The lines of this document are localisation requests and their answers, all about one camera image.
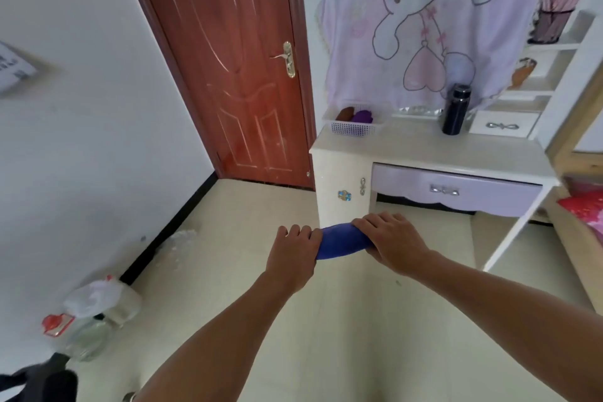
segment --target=wooden bed frame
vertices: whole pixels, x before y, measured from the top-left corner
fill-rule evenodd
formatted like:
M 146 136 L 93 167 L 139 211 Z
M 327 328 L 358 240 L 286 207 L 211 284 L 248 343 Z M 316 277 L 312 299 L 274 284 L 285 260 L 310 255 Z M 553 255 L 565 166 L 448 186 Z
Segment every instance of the wooden bed frame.
M 572 174 L 603 176 L 603 154 L 574 151 L 602 111 L 603 64 L 595 72 L 546 151 L 561 179 Z M 554 188 L 543 206 L 595 311 L 603 314 L 603 246 L 591 228 L 557 203 L 557 200 L 569 195 L 565 185 Z

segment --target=black water bottle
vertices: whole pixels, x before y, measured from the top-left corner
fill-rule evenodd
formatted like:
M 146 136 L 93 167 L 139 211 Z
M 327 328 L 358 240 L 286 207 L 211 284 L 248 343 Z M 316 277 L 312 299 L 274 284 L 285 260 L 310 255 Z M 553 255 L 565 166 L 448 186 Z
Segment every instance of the black water bottle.
M 446 135 L 458 135 L 463 127 L 463 121 L 469 101 L 471 100 L 471 87 L 467 85 L 456 84 L 448 93 L 448 104 L 444 112 L 444 123 L 442 132 Z

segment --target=white vanity table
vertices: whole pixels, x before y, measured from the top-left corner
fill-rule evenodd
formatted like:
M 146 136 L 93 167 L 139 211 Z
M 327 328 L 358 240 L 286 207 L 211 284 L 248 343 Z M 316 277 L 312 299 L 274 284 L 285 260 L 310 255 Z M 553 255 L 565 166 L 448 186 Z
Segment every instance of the white vanity table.
M 365 138 L 326 127 L 310 153 L 322 228 L 367 214 L 377 193 L 476 211 L 475 261 L 486 271 L 559 185 L 537 141 L 450 137 L 433 120 L 397 118 Z

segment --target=bed headboard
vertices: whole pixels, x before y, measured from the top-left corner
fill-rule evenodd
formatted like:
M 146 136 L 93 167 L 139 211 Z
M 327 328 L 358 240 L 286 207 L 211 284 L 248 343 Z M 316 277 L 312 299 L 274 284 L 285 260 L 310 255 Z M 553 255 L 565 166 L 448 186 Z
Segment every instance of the bed headboard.
M 575 148 L 603 111 L 603 63 L 546 150 L 559 177 L 568 174 L 603 175 L 603 154 L 575 152 Z

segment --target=forearm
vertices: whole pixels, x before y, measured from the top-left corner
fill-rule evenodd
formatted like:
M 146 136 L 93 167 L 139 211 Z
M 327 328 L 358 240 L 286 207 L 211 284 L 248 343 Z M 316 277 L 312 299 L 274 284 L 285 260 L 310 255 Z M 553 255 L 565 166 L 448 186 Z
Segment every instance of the forearm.
M 430 253 L 411 274 L 569 401 L 603 399 L 603 318 Z
M 184 343 L 151 377 L 139 402 L 236 401 L 274 319 L 291 295 L 262 274 Z

